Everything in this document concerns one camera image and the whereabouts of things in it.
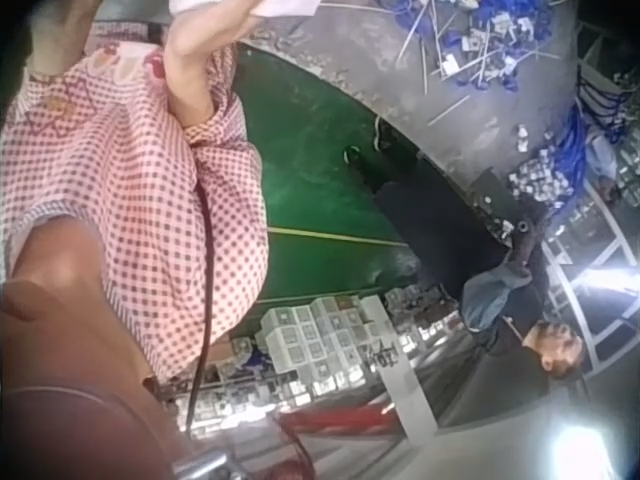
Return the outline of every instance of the gray floor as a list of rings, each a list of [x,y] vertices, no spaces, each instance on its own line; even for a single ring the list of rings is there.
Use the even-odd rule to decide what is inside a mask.
[[[343,0],[374,5],[373,0]],[[417,41],[399,64],[395,57],[406,37],[392,15],[321,7],[315,17],[266,22],[248,43],[275,53],[354,96],[386,117],[460,185],[466,186],[484,169],[510,171],[526,158],[516,151],[518,124],[529,129],[531,145],[546,129],[559,131],[574,98],[576,73],[575,5],[555,9],[554,37],[541,51],[561,59],[535,56],[519,66],[520,91],[500,87],[478,92],[429,76],[425,96]],[[101,19],[168,21],[166,2],[105,0]],[[457,21],[464,21],[458,15]],[[429,68],[435,49],[428,46]],[[426,124],[467,94],[471,98],[432,127]]]

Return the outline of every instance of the pink checkered shirt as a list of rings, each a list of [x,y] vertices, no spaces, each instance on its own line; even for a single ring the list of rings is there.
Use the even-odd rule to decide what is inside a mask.
[[[167,112],[160,48],[96,46],[52,83],[25,81],[2,135],[5,275],[34,225],[84,221],[104,246],[107,298],[161,380],[197,357],[203,334],[196,180],[214,230],[212,342],[242,319],[267,270],[262,167],[231,91],[234,71],[234,51],[217,52],[209,68],[217,113],[183,130]]]

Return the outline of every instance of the black cable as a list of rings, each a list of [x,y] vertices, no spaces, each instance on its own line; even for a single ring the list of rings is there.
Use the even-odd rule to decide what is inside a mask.
[[[196,366],[196,373],[193,376],[191,393],[189,394],[189,406],[187,408],[187,420],[185,422],[185,432],[191,435],[191,425],[196,413],[196,402],[204,378],[204,369],[207,363],[209,345],[211,344],[211,323],[213,317],[213,267],[215,263],[215,251],[213,246],[213,226],[211,224],[211,210],[207,202],[207,195],[202,185],[196,184],[196,194],[200,200],[202,217],[204,224],[205,241],[205,282],[204,282],[204,335],[202,336],[202,349]]]

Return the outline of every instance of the green floor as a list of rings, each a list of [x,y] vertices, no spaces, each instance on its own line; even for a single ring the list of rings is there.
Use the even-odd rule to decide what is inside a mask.
[[[14,49],[12,66],[4,64],[3,100],[19,78],[11,73],[24,50]],[[270,233],[268,278],[240,331],[253,330],[255,320],[273,306],[304,304],[326,294],[378,291],[402,282],[401,267],[411,254],[402,246],[369,242],[400,239],[342,161],[349,144],[375,155],[372,112],[317,77],[248,48],[242,50],[236,91],[245,107],[249,138],[263,157],[269,225],[285,231]],[[322,234],[350,238],[319,238]]]

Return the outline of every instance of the yellow line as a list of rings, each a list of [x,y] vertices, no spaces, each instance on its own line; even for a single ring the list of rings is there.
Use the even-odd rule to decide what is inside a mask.
[[[299,295],[297,297],[278,297],[278,298],[264,298],[261,300],[258,300],[257,302],[255,302],[255,304],[262,304],[262,303],[277,303],[277,302],[289,302],[291,300],[305,300],[307,298],[319,298],[319,297],[334,297],[337,295],[353,295],[355,293],[357,294],[366,294],[366,293],[372,293],[378,290],[381,290],[382,287],[371,287],[371,288],[365,288],[363,290],[345,290],[342,292],[321,292],[321,293],[312,293],[309,295]]]
[[[368,243],[370,245],[386,245],[388,247],[406,247],[403,242],[394,242],[392,240],[379,240],[377,238],[352,237],[350,235],[338,235],[335,233],[312,232],[309,230],[298,230],[295,228],[269,227],[269,233],[277,233],[280,235],[295,235],[298,237],[321,238],[323,240],[339,240],[342,242]]]

